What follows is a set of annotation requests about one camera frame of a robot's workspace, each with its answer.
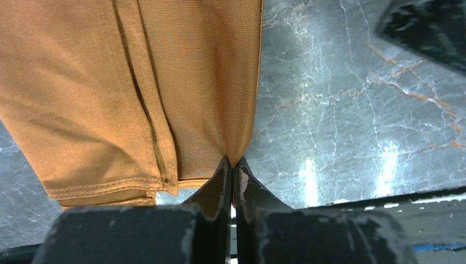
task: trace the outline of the ribbed fabric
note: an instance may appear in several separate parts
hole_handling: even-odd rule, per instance
[[[152,204],[235,164],[262,2],[3,0],[0,118],[51,198]]]

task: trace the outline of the blue line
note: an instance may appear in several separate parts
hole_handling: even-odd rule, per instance
[[[415,246],[414,251],[438,251],[438,250],[458,250],[466,249],[466,245],[425,245],[425,246]]]

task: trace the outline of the brown cloth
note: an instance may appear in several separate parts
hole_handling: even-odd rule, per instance
[[[63,207],[154,205],[251,140],[262,0],[2,0],[0,118]]]

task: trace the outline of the gray marble surface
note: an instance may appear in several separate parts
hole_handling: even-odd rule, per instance
[[[294,208],[466,185],[466,78],[376,38],[387,5],[265,2],[246,158]],[[2,125],[0,192],[0,249],[40,243],[60,209]]]

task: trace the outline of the orange-brown fabric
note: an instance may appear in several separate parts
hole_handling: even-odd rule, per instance
[[[199,187],[249,144],[261,19],[261,0],[3,0],[0,118],[63,207]]]

